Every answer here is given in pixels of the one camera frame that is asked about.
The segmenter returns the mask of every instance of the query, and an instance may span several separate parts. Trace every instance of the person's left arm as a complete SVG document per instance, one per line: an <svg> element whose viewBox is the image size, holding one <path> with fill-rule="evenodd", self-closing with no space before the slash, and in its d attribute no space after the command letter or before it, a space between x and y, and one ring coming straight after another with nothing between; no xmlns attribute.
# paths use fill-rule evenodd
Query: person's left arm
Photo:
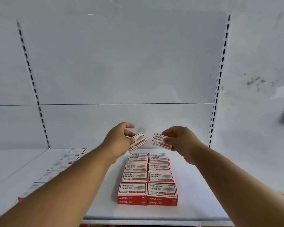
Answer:
<svg viewBox="0 0 284 227"><path fill-rule="evenodd" d="M108 168L125 154L135 134L122 122L103 143L0 217L0 227L78 227L91 206Z"/></svg>

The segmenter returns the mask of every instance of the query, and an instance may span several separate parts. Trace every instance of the picture of staples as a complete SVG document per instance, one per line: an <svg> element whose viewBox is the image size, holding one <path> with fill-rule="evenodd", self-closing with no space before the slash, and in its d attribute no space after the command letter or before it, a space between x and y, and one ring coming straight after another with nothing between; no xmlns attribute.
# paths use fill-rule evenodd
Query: picture of staples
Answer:
<svg viewBox="0 0 284 227"><path fill-rule="evenodd" d="M163 175L162 178L171 178L171 175L166 174L166 175Z"/></svg>
<svg viewBox="0 0 284 227"><path fill-rule="evenodd" d="M144 186L136 186L136 187L134 187L134 189L135 190L142 190L142 189L145 189L145 187Z"/></svg>
<svg viewBox="0 0 284 227"><path fill-rule="evenodd" d="M167 188L164 188L163 190L166 190L167 192L175 191L172 187L167 187Z"/></svg>
<svg viewBox="0 0 284 227"><path fill-rule="evenodd" d="M137 178L145 178L145 174L138 174L136 175Z"/></svg>
<svg viewBox="0 0 284 227"><path fill-rule="evenodd" d="M136 138L136 141L137 141L137 142L138 142L138 141L141 141L143 138L144 138L143 135L140 135L138 138Z"/></svg>

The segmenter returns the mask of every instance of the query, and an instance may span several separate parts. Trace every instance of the stack of boxes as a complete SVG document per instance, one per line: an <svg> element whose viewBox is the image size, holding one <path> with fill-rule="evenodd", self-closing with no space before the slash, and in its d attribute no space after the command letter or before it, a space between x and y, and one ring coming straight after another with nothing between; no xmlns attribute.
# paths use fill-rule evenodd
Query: stack of boxes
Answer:
<svg viewBox="0 0 284 227"><path fill-rule="evenodd" d="M165 153L131 153L119 187L118 204L177 206L169 157Z"/></svg>
<svg viewBox="0 0 284 227"><path fill-rule="evenodd" d="M64 156L57 160L55 164L50 167L41 177L37 178L33 185L20 197L18 201L22 201L26 196L34 192L36 189L56 177L63 170L71 166L75 161L78 161L84 154L91 152L92 149L88 148L72 148L65 151Z"/></svg>

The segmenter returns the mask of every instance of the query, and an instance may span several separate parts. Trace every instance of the forearm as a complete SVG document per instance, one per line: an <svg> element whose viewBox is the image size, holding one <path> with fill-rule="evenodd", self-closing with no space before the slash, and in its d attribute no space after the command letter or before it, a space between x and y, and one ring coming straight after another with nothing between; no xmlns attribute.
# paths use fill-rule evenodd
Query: forearm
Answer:
<svg viewBox="0 0 284 227"><path fill-rule="evenodd" d="M198 153L196 167L236 226L284 226L282 194L206 146Z"/></svg>
<svg viewBox="0 0 284 227"><path fill-rule="evenodd" d="M79 226L112 164L106 153L88 153L6 212L0 226Z"/></svg>

